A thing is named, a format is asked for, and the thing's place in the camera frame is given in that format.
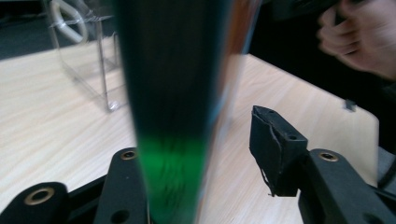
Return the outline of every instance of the wooden table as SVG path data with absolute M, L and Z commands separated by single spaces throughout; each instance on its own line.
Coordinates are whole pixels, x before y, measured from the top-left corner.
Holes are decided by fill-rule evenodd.
M 344 101 L 247 56 L 230 130 L 210 164 L 200 223 L 301 223 L 296 198 L 272 198 L 248 150 L 253 105 L 270 107 L 309 139 L 349 159 L 375 185 L 378 121 Z M 0 62 L 0 211 L 22 190 L 60 181 L 76 189 L 135 147 L 129 108 L 107 113 L 62 70 L 55 51 Z

